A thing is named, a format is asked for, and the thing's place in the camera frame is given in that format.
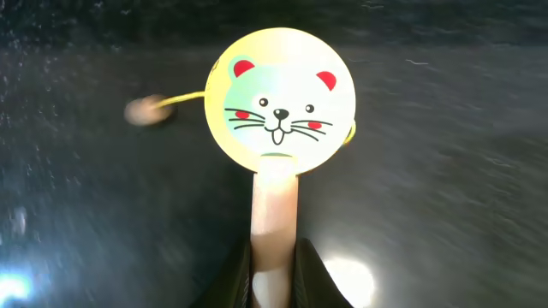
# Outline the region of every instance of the stick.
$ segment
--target stick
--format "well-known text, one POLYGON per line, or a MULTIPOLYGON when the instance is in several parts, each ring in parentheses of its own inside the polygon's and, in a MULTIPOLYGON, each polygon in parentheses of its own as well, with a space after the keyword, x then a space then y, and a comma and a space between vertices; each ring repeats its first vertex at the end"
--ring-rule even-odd
POLYGON ((289 308, 298 179, 291 157, 262 157, 253 178, 253 308, 289 308))

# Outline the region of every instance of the black nose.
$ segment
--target black nose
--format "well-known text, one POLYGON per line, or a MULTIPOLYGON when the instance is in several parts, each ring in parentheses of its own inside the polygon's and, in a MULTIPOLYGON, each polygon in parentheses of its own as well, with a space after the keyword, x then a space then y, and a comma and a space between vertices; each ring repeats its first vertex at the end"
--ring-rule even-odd
POLYGON ((274 110, 274 116, 281 121, 289 116, 289 112, 287 110, 274 110))

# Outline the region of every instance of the cartoon animal face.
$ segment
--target cartoon animal face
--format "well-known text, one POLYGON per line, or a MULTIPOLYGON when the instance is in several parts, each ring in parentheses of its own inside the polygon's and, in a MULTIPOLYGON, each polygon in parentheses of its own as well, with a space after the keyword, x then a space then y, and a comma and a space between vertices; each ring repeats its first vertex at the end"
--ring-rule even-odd
POLYGON ((228 73, 232 85, 223 118, 231 134, 257 155, 307 160, 325 151, 330 156, 343 144, 354 106, 335 100, 337 77, 331 72, 261 65, 237 56, 228 73))

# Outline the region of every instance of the black table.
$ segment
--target black table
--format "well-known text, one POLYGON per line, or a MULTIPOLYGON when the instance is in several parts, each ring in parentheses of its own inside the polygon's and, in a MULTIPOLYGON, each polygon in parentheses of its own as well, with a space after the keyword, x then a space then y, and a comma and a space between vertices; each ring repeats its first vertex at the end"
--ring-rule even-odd
POLYGON ((201 101, 148 128, 123 108, 202 90, 230 42, 285 26, 334 46, 358 100, 353 142, 301 177, 299 236, 366 265, 373 307, 545 307, 545 3, 0 1, 0 285, 191 303, 248 233, 253 175, 201 101))

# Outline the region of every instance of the eye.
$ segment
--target eye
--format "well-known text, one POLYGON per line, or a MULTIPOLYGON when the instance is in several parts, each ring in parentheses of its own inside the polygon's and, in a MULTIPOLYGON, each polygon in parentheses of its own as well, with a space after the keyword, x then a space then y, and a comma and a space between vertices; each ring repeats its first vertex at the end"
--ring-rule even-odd
POLYGON ((268 99, 266 98, 261 98, 259 100, 259 105, 261 105, 261 107, 266 107, 266 105, 268 105, 268 99))

